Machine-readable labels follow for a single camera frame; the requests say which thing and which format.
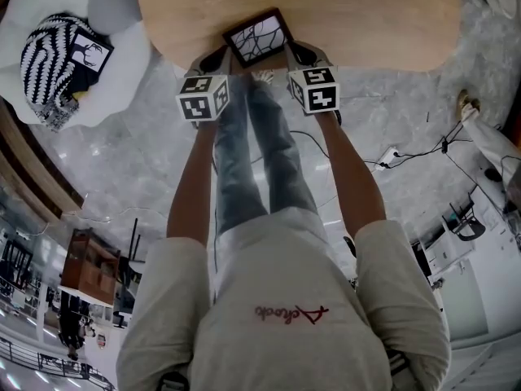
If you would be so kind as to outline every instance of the power strip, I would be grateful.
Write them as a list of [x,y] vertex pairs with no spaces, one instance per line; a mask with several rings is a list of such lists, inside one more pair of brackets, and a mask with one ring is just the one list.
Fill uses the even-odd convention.
[[395,147],[389,147],[385,151],[383,156],[378,160],[378,164],[374,166],[374,169],[377,169],[378,171],[383,171],[384,169],[386,169],[380,164],[384,163],[390,165],[391,162],[393,162],[396,159],[395,153],[398,153],[398,150]]

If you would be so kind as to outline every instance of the jeans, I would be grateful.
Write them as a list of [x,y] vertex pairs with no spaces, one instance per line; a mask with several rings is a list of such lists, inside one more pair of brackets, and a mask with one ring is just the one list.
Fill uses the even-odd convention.
[[247,142],[247,110],[264,158],[269,211],[298,207],[317,214],[304,180],[295,140],[269,85],[250,77],[230,77],[230,104],[221,114],[217,158],[217,234],[268,214],[253,178]]

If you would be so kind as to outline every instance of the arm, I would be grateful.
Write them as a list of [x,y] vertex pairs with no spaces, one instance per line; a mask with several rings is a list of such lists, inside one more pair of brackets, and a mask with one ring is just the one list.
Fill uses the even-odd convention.
[[363,226],[385,220],[382,195],[335,115],[328,112],[315,116],[326,140],[344,225],[354,237]]
[[213,140],[217,122],[201,123],[170,208],[167,238],[208,243]]
[[440,309],[398,222],[362,228],[357,246],[357,295],[373,332],[403,352],[422,389],[439,389],[450,343]]
[[208,312],[208,227],[213,139],[217,123],[199,128],[170,209],[166,235],[147,254],[129,332],[116,364],[118,389],[150,391],[163,374],[193,356]]
[[346,229],[357,246],[357,295],[370,326],[389,349],[404,352],[426,391],[438,389],[450,346],[440,309],[397,222],[386,221],[373,176],[330,114],[324,133]]

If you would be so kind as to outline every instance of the black chair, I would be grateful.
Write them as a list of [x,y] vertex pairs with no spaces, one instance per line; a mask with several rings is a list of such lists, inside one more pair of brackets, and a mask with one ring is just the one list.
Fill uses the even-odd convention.
[[[445,223],[447,227],[452,231],[461,241],[469,242],[470,240],[478,239],[487,229],[485,226],[475,217],[474,215],[474,201],[472,201],[471,195],[469,194],[469,204],[465,209],[461,209],[457,212],[451,203],[450,208],[453,210],[455,216],[454,222],[447,222],[445,217]],[[469,229],[472,235],[463,235],[461,231],[463,229]]]
[[30,278],[29,267],[32,260],[32,252],[15,240],[8,240],[3,249],[0,276],[16,288],[23,290]]

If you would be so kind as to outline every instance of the shoe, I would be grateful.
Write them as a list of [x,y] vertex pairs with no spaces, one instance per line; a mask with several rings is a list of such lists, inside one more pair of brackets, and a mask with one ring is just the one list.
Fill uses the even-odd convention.
[[467,90],[461,90],[458,94],[458,101],[456,103],[456,118],[458,121],[462,121],[463,108],[471,102],[471,97]]
[[471,104],[473,108],[475,108],[478,112],[481,112],[481,102],[479,99],[472,99]]

